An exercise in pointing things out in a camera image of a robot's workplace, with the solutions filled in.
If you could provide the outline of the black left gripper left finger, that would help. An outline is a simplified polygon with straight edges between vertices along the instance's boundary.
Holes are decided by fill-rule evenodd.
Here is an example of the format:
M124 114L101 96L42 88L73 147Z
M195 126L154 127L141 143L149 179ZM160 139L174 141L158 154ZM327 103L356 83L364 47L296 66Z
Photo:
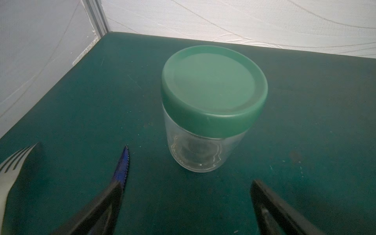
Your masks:
M121 206L123 188L111 182L76 215L55 229L52 235L112 235Z

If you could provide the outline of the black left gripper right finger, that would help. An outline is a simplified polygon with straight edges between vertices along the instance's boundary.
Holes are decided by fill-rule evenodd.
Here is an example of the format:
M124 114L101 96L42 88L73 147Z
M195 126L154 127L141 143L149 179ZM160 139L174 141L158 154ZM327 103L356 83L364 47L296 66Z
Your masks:
M281 199L263 181L254 180L250 196L261 235L323 235L297 210Z

